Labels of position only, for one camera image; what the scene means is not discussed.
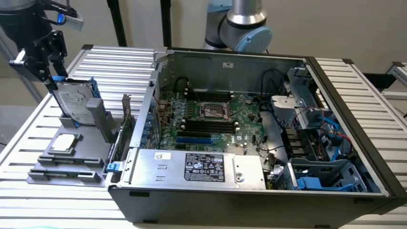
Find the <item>hard drive label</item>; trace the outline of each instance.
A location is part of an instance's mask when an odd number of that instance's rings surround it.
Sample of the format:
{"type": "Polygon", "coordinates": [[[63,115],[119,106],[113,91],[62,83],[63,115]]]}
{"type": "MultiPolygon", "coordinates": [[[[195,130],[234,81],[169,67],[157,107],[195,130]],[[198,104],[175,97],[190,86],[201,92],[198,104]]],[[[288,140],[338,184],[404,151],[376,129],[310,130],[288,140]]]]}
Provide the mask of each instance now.
{"type": "Polygon", "coordinates": [[[81,93],[59,92],[63,103],[67,107],[67,113],[81,124],[94,125],[95,119],[93,113],[87,110],[87,99],[81,93]]]}
{"type": "Polygon", "coordinates": [[[225,160],[222,154],[186,154],[187,181],[225,182],[225,160]]]}

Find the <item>black pole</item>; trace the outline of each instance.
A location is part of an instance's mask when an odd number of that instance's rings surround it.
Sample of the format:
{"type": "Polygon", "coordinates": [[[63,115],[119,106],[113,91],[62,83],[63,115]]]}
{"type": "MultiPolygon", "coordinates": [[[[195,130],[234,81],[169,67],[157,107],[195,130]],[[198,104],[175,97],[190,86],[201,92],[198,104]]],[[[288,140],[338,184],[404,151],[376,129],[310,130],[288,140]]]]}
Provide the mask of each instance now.
{"type": "Polygon", "coordinates": [[[166,47],[173,47],[171,39],[171,0],[161,0],[162,3],[162,24],[163,43],[166,47]]]}
{"type": "Polygon", "coordinates": [[[127,47],[119,0],[109,0],[109,8],[110,8],[110,12],[111,12],[113,19],[114,19],[119,46],[127,47]]]}

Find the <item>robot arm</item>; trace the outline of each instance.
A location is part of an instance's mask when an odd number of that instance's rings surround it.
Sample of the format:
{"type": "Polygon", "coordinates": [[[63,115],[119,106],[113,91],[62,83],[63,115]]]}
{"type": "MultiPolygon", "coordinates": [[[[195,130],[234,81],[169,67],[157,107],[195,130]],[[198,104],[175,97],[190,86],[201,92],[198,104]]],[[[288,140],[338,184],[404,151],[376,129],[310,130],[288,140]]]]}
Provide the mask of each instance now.
{"type": "Polygon", "coordinates": [[[2,0],[0,26],[9,38],[15,42],[19,55],[10,61],[11,66],[30,80],[41,80],[49,90],[57,90],[50,71],[50,61],[59,76],[69,77],[65,68],[67,47],[62,31],[54,31],[51,24],[66,23],[47,18],[46,10],[58,11],[66,17],[78,17],[77,11],[51,0],[2,0]]]}
{"type": "Polygon", "coordinates": [[[273,38],[266,19],[262,0],[213,0],[207,9],[203,48],[265,52],[273,38]]]}

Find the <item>capacitor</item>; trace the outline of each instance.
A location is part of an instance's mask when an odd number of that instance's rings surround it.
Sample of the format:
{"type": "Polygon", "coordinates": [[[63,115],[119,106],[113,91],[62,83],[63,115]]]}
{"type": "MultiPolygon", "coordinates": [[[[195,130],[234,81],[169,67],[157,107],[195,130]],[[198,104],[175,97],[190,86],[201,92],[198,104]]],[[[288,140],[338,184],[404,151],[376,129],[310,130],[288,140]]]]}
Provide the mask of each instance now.
{"type": "Polygon", "coordinates": [[[256,114],[249,114],[249,115],[248,115],[248,118],[249,118],[249,120],[250,120],[252,122],[256,120],[256,117],[257,117],[256,114]]]}

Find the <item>motherboard chip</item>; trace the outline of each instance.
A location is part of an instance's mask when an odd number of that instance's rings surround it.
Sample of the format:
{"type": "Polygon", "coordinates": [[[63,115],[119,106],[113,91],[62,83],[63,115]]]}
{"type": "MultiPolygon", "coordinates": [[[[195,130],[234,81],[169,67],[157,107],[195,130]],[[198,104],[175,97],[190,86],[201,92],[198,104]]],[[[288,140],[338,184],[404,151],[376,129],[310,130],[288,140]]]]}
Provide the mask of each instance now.
{"type": "Polygon", "coordinates": [[[226,108],[222,104],[205,104],[202,114],[207,118],[225,118],[226,108]]]}

